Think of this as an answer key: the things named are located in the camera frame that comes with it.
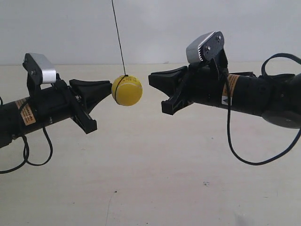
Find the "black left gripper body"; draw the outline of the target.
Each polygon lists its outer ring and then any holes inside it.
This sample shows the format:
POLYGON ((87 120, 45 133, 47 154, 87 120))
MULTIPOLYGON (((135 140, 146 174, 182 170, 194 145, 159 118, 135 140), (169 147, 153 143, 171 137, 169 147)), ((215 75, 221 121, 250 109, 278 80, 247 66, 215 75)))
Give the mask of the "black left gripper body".
POLYGON ((86 134, 97 130, 96 120, 83 109, 80 97, 64 80, 57 80, 36 94, 35 107, 39 120, 45 126, 70 118, 86 134))

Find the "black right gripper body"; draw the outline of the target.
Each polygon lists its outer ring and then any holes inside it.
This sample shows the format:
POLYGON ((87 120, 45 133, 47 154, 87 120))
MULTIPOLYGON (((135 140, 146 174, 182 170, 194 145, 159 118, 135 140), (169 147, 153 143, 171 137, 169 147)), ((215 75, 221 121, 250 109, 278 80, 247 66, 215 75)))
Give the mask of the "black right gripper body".
POLYGON ((174 115, 191 104, 227 109, 222 93, 227 88, 223 74, 215 75, 210 67, 187 66, 188 72, 172 96, 161 102, 162 113, 174 115))

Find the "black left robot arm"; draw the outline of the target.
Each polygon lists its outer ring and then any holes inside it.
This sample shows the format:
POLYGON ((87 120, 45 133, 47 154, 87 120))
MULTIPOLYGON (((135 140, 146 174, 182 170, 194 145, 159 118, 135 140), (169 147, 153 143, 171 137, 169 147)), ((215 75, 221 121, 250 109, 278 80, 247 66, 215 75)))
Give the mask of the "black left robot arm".
POLYGON ((110 81, 57 80, 33 96, 4 104, 0 108, 0 146, 68 118, 86 134, 97 130, 89 114, 111 94, 111 87, 110 81))

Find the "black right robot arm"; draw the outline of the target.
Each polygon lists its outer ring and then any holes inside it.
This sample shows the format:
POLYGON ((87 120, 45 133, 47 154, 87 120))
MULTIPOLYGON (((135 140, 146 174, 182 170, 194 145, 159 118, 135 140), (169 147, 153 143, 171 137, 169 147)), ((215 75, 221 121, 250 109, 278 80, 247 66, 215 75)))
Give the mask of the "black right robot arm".
POLYGON ((189 65, 152 72, 149 85, 168 96, 161 111, 174 115, 201 104, 263 118, 290 129, 301 127, 301 76, 255 76, 252 72, 229 73, 209 66, 189 65))

